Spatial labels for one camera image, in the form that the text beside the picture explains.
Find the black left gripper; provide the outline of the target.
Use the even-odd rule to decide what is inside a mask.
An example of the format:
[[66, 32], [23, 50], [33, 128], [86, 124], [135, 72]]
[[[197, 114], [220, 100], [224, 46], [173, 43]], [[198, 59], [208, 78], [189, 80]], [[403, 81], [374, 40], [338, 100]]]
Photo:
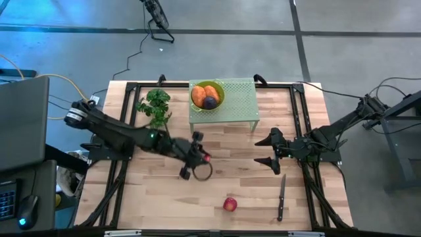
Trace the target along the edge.
[[187, 167], [183, 167], [180, 170], [180, 178], [189, 180], [191, 175], [189, 168], [195, 169], [198, 166], [210, 164], [210, 162], [208, 163], [204, 160], [204, 156], [210, 154], [203, 149], [201, 144], [203, 137], [204, 134], [202, 132], [194, 131], [192, 142], [183, 138], [172, 138], [170, 140], [168, 156], [178, 159], [187, 165]]

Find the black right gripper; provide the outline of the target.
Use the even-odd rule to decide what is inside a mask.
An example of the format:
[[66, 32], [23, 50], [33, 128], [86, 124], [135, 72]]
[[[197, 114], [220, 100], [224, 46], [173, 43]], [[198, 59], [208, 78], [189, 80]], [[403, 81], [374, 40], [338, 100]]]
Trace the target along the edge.
[[[256, 146], [277, 146], [279, 158], [295, 158], [301, 162], [314, 162], [314, 141], [306, 137], [298, 137], [295, 140], [287, 140], [284, 134], [280, 132], [271, 132], [269, 135], [255, 143]], [[266, 165], [272, 169], [275, 175], [280, 174], [279, 159], [257, 158], [254, 161]]]

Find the dark purple toy plum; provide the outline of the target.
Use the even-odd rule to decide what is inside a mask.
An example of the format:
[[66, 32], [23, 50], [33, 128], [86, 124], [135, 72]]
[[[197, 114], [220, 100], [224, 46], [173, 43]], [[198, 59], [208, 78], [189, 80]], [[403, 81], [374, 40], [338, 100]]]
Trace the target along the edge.
[[203, 100], [203, 108], [205, 110], [213, 110], [218, 107], [218, 102], [215, 98], [206, 96]]

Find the orange toy orange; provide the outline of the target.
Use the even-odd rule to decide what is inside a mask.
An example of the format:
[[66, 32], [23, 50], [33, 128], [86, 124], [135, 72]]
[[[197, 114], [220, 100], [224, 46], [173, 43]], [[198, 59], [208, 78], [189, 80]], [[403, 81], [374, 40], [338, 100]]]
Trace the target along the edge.
[[203, 107], [203, 102], [207, 94], [205, 89], [201, 86], [194, 86], [191, 91], [192, 102], [199, 108]]

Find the red toy apple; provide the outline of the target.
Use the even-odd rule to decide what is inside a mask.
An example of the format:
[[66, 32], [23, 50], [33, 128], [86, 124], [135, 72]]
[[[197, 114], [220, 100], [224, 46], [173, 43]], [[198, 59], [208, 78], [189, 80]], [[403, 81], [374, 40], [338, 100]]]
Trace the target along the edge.
[[234, 212], [237, 208], [237, 201], [232, 197], [227, 197], [223, 204], [223, 209], [229, 212]]

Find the green plastic colander bowl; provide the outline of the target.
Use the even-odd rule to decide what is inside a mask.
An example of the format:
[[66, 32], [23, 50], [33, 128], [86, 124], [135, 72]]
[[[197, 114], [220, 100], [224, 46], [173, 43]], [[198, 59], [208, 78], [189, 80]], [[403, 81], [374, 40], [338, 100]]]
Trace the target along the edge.
[[[223, 89], [223, 85], [224, 85], [224, 83], [221, 81], [221, 80], [219, 80], [219, 79], [215, 79], [215, 80], [208, 80], [208, 81], [202, 81], [202, 82], [198, 82], [198, 83], [196, 83], [196, 82], [193, 82], [193, 81], [191, 81], [190, 82], [190, 85], [189, 85], [189, 90], [190, 90], [190, 93], [189, 93], [189, 97], [190, 97], [190, 101], [191, 101], [191, 108], [194, 110], [194, 111], [196, 111], [196, 112], [200, 112], [200, 111], [214, 111], [214, 110], [216, 110], [217, 108], [219, 108], [219, 106], [221, 106], [221, 104], [223, 103], [223, 101], [224, 101], [224, 96], [225, 96], [225, 94], [224, 94], [224, 89]], [[217, 108], [215, 108], [215, 109], [213, 109], [213, 110], [205, 110], [204, 108], [199, 108], [199, 107], [197, 107], [193, 102], [192, 102], [192, 98], [191, 98], [191, 91], [192, 91], [192, 89], [193, 89], [193, 87], [194, 86], [201, 86], [201, 87], [205, 87], [205, 86], [213, 86], [216, 90], [217, 90], [217, 92], [219, 93], [219, 96], [220, 96], [220, 103], [218, 104], [218, 107]]]

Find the pale green perforated metal shelf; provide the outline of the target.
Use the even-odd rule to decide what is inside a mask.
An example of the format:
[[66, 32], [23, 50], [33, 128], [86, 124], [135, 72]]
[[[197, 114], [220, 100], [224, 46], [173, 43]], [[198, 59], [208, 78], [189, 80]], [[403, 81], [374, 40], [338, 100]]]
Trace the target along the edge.
[[[191, 108], [189, 97], [190, 131], [194, 131], [196, 124], [249, 122], [251, 132], [254, 132], [260, 121], [260, 115], [257, 105], [257, 91], [253, 79], [229, 78], [219, 80], [224, 83], [223, 89], [225, 96], [223, 103], [216, 110], [196, 112]], [[198, 83], [208, 80], [191, 81]]]

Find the green leafy plant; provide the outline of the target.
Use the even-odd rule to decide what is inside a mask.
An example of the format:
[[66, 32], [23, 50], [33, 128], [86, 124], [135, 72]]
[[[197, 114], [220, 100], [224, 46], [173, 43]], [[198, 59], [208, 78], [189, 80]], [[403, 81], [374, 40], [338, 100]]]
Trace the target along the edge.
[[136, 109], [151, 118], [151, 128], [164, 128], [172, 116], [168, 105], [170, 99], [164, 90], [155, 88], [137, 102]]

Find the white bag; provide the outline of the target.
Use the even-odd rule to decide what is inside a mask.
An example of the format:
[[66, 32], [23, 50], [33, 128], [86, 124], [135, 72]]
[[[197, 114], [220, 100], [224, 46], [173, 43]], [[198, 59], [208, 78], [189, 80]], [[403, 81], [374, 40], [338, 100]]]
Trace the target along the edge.
[[[67, 154], [91, 164], [89, 152], [84, 150], [67, 151]], [[82, 193], [84, 174], [79, 174], [68, 168], [57, 166], [56, 191], [62, 191], [68, 197], [76, 197]]]

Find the dark grey desk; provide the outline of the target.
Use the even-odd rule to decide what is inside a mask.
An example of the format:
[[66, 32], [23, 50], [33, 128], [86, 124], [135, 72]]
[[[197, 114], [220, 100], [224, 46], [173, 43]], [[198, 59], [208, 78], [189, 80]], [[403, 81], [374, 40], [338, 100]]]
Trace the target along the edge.
[[[0, 234], [53, 229], [55, 227], [56, 162], [45, 161], [38, 165], [0, 172], [0, 182], [8, 180], [18, 181], [16, 216], [12, 219], [0, 221]], [[17, 221], [18, 208], [21, 201], [31, 194], [39, 197], [37, 222], [33, 228], [21, 230]]]

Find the black computer mouse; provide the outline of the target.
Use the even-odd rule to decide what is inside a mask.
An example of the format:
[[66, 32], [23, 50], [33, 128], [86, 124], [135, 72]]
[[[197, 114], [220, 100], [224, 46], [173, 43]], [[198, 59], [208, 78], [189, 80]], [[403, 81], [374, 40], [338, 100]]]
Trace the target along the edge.
[[28, 195], [20, 203], [17, 213], [18, 227], [21, 230], [33, 228], [37, 222], [37, 208], [39, 197], [37, 195]]

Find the black keypad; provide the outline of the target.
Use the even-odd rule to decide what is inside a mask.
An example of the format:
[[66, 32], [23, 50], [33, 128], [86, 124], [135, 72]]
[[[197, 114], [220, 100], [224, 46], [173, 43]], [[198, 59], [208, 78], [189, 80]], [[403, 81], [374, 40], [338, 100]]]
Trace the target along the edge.
[[17, 180], [0, 182], [0, 221], [15, 218], [17, 195]]

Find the black power strip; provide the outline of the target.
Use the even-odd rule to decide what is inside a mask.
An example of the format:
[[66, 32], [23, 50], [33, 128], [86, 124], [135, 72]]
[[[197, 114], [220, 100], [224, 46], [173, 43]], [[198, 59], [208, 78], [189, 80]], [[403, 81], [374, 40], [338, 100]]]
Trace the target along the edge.
[[34, 78], [37, 76], [37, 72], [35, 70], [18, 71], [17, 69], [0, 68], [0, 76]]

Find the black-handled kitchen knife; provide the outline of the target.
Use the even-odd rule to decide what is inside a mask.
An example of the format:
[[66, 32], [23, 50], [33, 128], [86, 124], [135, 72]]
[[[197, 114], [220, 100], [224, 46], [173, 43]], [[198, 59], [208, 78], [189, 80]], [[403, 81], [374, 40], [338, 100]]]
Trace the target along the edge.
[[278, 216], [277, 216], [278, 222], [282, 222], [283, 220], [285, 185], [286, 185], [286, 175], [283, 175], [282, 181], [281, 181], [281, 187], [280, 187], [280, 195], [279, 195]]

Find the silver mounting bracket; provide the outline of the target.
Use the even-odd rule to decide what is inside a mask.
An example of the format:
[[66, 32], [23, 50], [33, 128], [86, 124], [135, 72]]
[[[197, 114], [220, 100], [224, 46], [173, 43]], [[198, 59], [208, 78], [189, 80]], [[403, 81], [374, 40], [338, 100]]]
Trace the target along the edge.
[[288, 237], [326, 237], [323, 232], [289, 231]]
[[103, 237], [140, 237], [141, 230], [108, 230], [105, 231]]

